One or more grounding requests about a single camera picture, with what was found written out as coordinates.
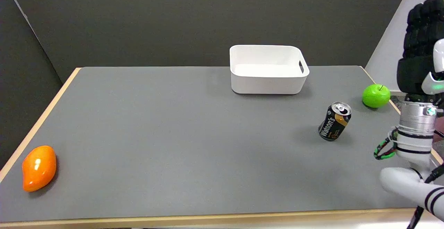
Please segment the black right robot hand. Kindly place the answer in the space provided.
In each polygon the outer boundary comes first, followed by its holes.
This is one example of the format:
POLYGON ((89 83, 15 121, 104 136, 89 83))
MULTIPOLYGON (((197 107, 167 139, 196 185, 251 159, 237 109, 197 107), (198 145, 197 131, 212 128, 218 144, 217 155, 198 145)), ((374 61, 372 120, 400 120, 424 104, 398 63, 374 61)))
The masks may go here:
POLYGON ((397 82, 407 101, 431 102, 443 93, 444 0, 425 0, 408 13, 397 82))

